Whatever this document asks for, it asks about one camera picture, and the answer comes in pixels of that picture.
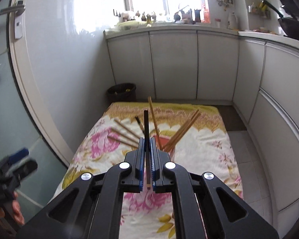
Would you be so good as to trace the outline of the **person left hand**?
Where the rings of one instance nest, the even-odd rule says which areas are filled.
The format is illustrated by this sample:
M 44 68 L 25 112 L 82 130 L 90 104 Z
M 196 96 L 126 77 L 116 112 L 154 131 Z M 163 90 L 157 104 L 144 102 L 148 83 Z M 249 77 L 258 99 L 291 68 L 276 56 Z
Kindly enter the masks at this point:
M 21 212 L 21 206 L 17 201 L 18 194 L 13 192 L 13 200 L 5 204 L 5 208 L 12 217 L 12 219 L 18 224 L 23 226 L 25 224 L 24 216 Z

